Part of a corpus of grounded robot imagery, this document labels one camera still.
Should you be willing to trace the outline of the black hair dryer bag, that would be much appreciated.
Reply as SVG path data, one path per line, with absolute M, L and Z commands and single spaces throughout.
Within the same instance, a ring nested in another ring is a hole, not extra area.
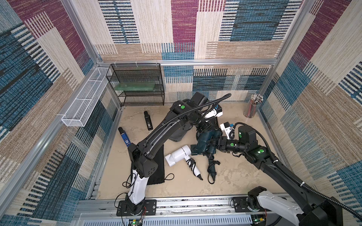
M 213 117 L 209 120 L 209 122 L 212 124 L 214 130 L 222 132 L 219 125 L 218 117 Z

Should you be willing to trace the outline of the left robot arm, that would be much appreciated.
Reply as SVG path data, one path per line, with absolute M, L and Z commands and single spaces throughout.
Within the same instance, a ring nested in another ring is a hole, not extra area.
M 133 164 L 134 177 L 129 192 L 125 197 L 131 209 L 143 207 L 148 179 L 158 169 L 153 160 L 161 146 L 170 138 L 182 139 L 193 127 L 196 137 L 209 131 L 218 131 L 216 115 L 208 116 L 218 110 L 219 103 L 225 98 L 209 101 L 203 94 L 196 92 L 191 99 L 178 100 L 173 103 L 163 121 L 142 141 L 131 143 L 128 147 L 130 160 Z

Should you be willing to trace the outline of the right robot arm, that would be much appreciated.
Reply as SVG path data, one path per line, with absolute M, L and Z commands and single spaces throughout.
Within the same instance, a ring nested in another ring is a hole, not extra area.
M 225 132 L 216 140 L 216 147 L 236 157 L 246 160 L 271 177 L 294 200 L 289 202 L 266 188 L 258 186 L 249 191 L 246 201 L 250 211 L 270 210 L 296 226 L 342 226 L 343 211 L 335 198 L 325 197 L 309 187 L 291 172 L 271 152 L 269 145 L 261 146 L 256 139 L 259 132 L 240 123 L 238 139 L 231 135 L 235 131 L 232 124 L 224 123 L 220 128 Z

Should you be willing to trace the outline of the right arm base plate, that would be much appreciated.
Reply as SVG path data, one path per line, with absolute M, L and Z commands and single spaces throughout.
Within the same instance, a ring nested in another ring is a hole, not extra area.
M 235 212 L 269 211 L 268 209 L 264 209 L 263 207 L 261 207 L 256 198 L 249 196 L 233 197 L 230 201 L 230 207 L 233 208 Z

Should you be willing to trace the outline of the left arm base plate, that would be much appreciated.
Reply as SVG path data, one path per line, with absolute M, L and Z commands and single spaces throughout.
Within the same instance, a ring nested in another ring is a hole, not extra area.
M 156 214 L 157 200 L 145 199 L 139 204 L 134 204 L 131 201 L 120 201 L 117 206 L 117 217 L 128 216 L 154 216 Z

